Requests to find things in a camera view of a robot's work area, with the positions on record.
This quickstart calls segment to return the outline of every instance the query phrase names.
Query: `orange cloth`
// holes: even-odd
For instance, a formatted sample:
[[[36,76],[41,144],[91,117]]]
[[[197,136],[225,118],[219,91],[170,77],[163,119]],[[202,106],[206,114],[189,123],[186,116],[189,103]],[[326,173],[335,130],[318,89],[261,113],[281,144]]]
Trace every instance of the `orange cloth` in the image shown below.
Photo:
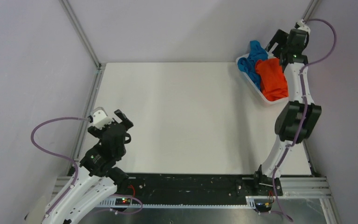
[[[275,101],[289,96],[288,83],[282,72],[282,67],[279,65],[279,58],[258,60],[256,73],[262,78],[260,87],[267,100]]]

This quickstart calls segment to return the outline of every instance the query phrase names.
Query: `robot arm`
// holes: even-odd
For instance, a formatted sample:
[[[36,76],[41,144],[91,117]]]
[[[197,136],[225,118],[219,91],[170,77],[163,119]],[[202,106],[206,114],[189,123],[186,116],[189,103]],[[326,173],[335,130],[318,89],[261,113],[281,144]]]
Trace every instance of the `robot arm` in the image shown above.
[[[114,194],[128,175],[115,166],[125,155],[124,144],[131,141],[127,130],[133,123],[120,111],[115,114],[122,120],[118,123],[109,118],[103,108],[91,113],[92,126],[88,132],[100,139],[80,161],[75,183],[70,181],[45,208],[46,216],[42,224],[75,224],[79,222],[100,201]],[[97,185],[86,193],[94,184]]]
[[[103,199],[113,195],[116,191],[117,185],[115,185],[114,181],[110,178],[103,177],[73,208],[70,208],[69,215],[66,216],[65,220],[70,220],[73,224],[78,223]]]
[[[307,112],[294,144],[301,143],[303,139],[310,136],[322,112],[320,106],[314,105],[310,94],[307,79],[308,68],[303,69],[308,64],[308,58],[302,52],[307,47],[309,33],[310,28],[303,20],[300,20],[296,23],[295,29],[292,29],[289,34],[278,30],[266,47],[266,50],[270,51],[273,45],[277,44],[272,53],[280,59],[280,65],[289,89],[289,102],[275,123],[275,143],[268,158],[255,173],[256,183],[267,187],[272,187],[272,176],[275,168],[277,169],[275,177],[279,178],[281,176],[282,162],[291,151],[289,147],[293,145],[295,140],[305,104],[307,104]]]

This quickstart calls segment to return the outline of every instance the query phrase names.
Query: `blue cloth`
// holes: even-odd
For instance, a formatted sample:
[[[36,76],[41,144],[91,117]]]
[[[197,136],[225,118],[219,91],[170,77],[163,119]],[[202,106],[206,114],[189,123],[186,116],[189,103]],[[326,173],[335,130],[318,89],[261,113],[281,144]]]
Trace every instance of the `blue cloth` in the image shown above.
[[[253,81],[257,88],[260,90],[260,82],[262,78],[256,73],[256,62],[258,60],[267,60],[268,54],[258,41],[250,42],[250,53],[248,58],[240,58],[238,60],[238,68],[240,71],[246,72],[249,78]]]

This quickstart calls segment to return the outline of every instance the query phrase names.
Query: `white tabletop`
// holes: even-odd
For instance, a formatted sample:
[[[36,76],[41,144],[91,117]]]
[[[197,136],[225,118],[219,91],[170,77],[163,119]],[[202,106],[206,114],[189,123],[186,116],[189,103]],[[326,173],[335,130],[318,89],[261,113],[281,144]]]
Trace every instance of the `white tabletop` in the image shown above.
[[[125,172],[252,174],[275,141],[284,103],[264,106],[235,63],[108,63],[96,98],[134,123]],[[82,158],[97,139],[86,135]],[[302,144],[284,175],[310,175]]]

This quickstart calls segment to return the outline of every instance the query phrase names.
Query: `white basket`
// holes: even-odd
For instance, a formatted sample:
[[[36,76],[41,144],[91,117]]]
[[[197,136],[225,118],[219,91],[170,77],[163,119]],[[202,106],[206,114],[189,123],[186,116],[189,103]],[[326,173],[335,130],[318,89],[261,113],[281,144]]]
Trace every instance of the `white basket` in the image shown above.
[[[238,61],[240,58],[247,58],[249,56],[249,54],[245,54],[245,55],[242,55],[240,57],[238,57],[235,62],[238,66]],[[271,59],[271,58],[275,58],[274,55],[268,53],[268,59]],[[270,105],[273,105],[273,104],[278,104],[278,103],[281,103],[281,102],[287,102],[288,101],[288,98],[285,97],[285,98],[281,98],[281,99],[278,99],[278,100],[275,100],[275,101],[269,101],[267,100],[267,98],[265,98],[265,96],[263,95],[263,93],[256,87],[256,85],[253,83],[253,81],[250,79],[250,77],[246,74],[246,72],[243,72],[243,71],[240,71],[242,72],[243,76],[246,78],[247,80],[247,83],[250,84],[252,86],[251,89],[253,89],[255,92],[256,95],[259,95],[260,98],[262,99],[262,102],[265,106],[270,106]]]

